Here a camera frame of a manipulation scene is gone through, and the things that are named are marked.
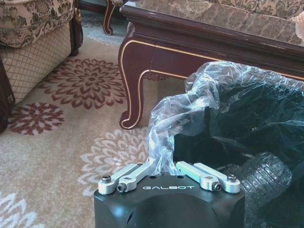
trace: carpet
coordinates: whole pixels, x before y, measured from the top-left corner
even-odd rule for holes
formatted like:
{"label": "carpet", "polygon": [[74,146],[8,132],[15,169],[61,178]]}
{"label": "carpet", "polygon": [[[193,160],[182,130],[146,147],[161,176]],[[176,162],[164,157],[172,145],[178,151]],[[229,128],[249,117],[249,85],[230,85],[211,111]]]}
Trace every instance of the carpet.
{"label": "carpet", "polygon": [[150,111],[163,97],[183,93],[183,81],[146,75],[142,121],[123,130],[118,49],[84,29],[80,53],[14,107],[0,135],[0,228],[93,228],[101,177],[146,160]]}

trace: screw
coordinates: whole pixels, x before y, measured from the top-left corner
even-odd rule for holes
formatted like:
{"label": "screw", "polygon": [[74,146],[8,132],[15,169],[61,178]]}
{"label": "screw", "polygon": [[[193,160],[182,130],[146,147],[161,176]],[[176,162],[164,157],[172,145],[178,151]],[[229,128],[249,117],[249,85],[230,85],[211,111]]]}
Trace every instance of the screw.
{"label": "screw", "polygon": [[109,176],[109,175],[103,176],[102,182],[103,182],[104,184],[110,183],[110,182],[111,182],[111,176]]}
{"label": "screw", "polygon": [[124,193],[127,190],[127,186],[124,183],[118,184],[116,189],[119,193]]}
{"label": "screw", "polygon": [[237,177],[233,174],[229,174],[227,176],[227,180],[230,181],[230,182],[236,182],[237,181]]}
{"label": "screw", "polygon": [[221,183],[213,183],[213,184],[212,184],[212,189],[213,189],[214,191],[221,191],[221,190],[222,190],[222,185],[221,185]]}

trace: floor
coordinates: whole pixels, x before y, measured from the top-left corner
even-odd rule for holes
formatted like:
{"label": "floor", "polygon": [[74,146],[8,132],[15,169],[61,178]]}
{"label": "floor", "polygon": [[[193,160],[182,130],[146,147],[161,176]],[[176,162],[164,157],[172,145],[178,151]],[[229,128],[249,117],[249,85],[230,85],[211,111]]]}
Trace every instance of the floor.
{"label": "floor", "polygon": [[113,29],[113,35],[107,36],[102,30],[104,21],[104,15],[99,13],[82,10],[82,29],[87,37],[90,37],[99,43],[120,46],[126,32],[128,22],[126,20],[118,20],[112,17],[111,27]]}
{"label": "floor", "polygon": [[84,43],[17,104],[0,135],[0,228],[93,228],[93,193],[104,174],[144,162],[149,114],[183,81],[146,75],[144,114],[134,130],[117,65],[126,21],[83,12]]}

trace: gold trim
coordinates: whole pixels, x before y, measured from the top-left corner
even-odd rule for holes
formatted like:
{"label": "gold trim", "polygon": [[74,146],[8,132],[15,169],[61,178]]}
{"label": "gold trim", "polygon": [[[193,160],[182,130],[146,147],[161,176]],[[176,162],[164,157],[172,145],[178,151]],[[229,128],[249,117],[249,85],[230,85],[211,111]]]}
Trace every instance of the gold trim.
{"label": "gold trim", "polygon": [[[197,56],[197,57],[201,57],[201,58],[205,58],[205,59],[211,59],[211,60],[214,60],[214,61],[224,61],[222,59],[219,59],[219,58],[212,58],[212,57],[208,57],[208,56],[204,56],[204,55],[199,55],[199,54],[196,54],[196,53],[192,53],[192,52],[188,52],[188,51],[181,51],[181,50],[177,50],[177,49],[173,49],[173,48],[170,48],[170,47],[164,47],[164,46],[159,46],[159,45],[154,45],[154,44],[150,44],[150,43],[146,43],[146,42],[142,42],[142,41],[137,41],[137,40],[129,40],[128,42],[126,42],[123,46],[123,49],[122,49],[122,53],[121,53],[121,56],[120,56],[120,65],[121,65],[121,69],[122,69],[122,73],[123,73],[123,78],[124,78],[124,81],[126,82],[126,76],[125,76],[125,72],[124,72],[124,65],[123,65],[123,57],[124,57],[124,51],[125,51],[125,48],[130,44],[130,43],[139,43],[139,44],[143,44],[143,45],[148,45],[148,46],[154,46],[156,48],[160,48],[160,49],[165,49],[165,50],[169,50],[169,51],[174,51],[174,52],[179,52],[179,53],[183,53],[183,54],[187,54],[187,55],[191,55],[191,56]],[[147,73],[147,72],[155,72],[155,73],[160,73],[160,74],[165,74],[165,75],[169,75],[169,76],[172,76],[172,77],[177,77],[177,78],[181,78],[181,79],[187,79],[188,77],[186,76],[181,76],[181,75],[176,75],[176,74],[170,74],[170,73],[167,73],[167,72],[163,72],[163,71],[158,71],[158,70],[144,70],[140,76],[139,76],[139,80],[138,80],[138,85],[137,85],[137,89],[138,89],[138,100],[139,100],[139,114],[141,113],[142,111],[142,101],[141,101],[141,97],[140,97],[140,81],[142,79],[142,76]],[[290,78],[295,78],[295,79],[300,79],[300,80],[303,80],[303,78],[300,78],[300,77],[297,77],[297,76],[293,76],[293,75],[289,75],[289,74],[283,74],[283,73],[279,73],[279,72],[276,72],[278,74],[281,74],[281,75],[284,75],[286,77],[290,77]],[[136,122],[130,126],[130,127],[125,127],[123,124],[125,121],[129,121],[131,119],[131,113],[132,113],[132,105],[131,105],[131,96],[130,96],[130,89],[129,89],[129,86],[127,83],[126,84],[126,89],[127,89],[127,93],[128,93],[128,105],[129,105],[129,117],[128,119],[125,119],[121,122],[121,125],[122,127],[124,127],[125,129],[131,129],[133,128],[134,126],[137,125],[137,123],[139,122],[139,117],[140,115],[138,115],[137,117],[137,120]]]}
{"label": "gold trim", "polygon": [[[110,0],[106,0],[106,10],[105,10],[105,16],[106,16],[106,13],[107,11],[109,10],[109,1]],[[107,29],[110,31],[110,33],[107,33],[107,31],[105,30],[105,16],[104,16],[104,22],[103,22],[103,27],[104,27],[104,33],[107,34],[107,35],[111,35],[113,33],[113,31],[110,29],[110,21],[111,21],[111,17],[112,17],[112,14],[114,12],[114,9],[115,9],[115,5],[110,13],[110,16],[109,16],[109,22],[108,22],[108,26],[107,26]]]}
{"label": "gold trim", "polygon": [[163,72],[163,71],[159,71],[159,70],[150,70],[150,71],[151,71],[151,72],[155,72],[155,73],[159,73],[159,74],[170,75],[170,76],[172,76],[172,77],[178,77],[178,78],[181,78],[181,79],[187,79],[187,78],[188,78],[188,77],[186,77],[186,76],[170,74],[170,73]]}

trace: carved table leg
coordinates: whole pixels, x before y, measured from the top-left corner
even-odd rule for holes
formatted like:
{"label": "carved table leg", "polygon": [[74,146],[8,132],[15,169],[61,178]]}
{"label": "carved table leg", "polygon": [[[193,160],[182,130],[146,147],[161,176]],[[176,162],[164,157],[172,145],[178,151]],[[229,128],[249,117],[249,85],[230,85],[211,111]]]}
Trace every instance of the carved table leg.
{"label": "carved table leg", "polygon": [[126,38],[120,46],[118,64],[127,95],[128,111],[122,114],[120,126],[134,128],[143,114],[143,75],[150,71],[155,44]]}
{"label": "carved table leg", "polygon": [[103,23],[103,29],[104,33],[106,35],[112,35],[113,34],[113,29],[110,27],[110,22],[112,18],[112,14],[115,9],[115,5],[112,3],[111,0],[106,0],[107,5],[106,5],[106,11],[105,11],[105,16],[104,16],[104,23]]}

